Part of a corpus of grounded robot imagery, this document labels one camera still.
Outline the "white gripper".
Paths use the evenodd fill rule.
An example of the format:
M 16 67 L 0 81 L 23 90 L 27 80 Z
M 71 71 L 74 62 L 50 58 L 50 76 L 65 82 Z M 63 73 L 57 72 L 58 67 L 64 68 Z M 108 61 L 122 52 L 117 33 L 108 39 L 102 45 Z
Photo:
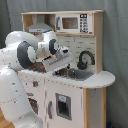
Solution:
M 59 68 L 74 59 L 73 54 L 65 46 L 61 47 L 55 54 L 55 59 L 52 57 L 47 57 L 42 61 L 47 72 L 53 69 Z

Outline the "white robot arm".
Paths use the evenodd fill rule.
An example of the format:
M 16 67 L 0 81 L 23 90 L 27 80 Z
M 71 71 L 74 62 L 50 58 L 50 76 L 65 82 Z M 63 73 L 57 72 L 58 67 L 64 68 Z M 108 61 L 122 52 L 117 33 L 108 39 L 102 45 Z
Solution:
M 73 60 L 73 54 L 60 46 L 53 30 L 43 33 L 44 40 L 24 31 L 13 31 L 6 37 L 6 47 L 0 49 L 0 109 L 15 128 L 43 128 L 42 119 L 34 112 L 18 72 L 30 68 L 37 58 L 43 58 L 49 72 Z

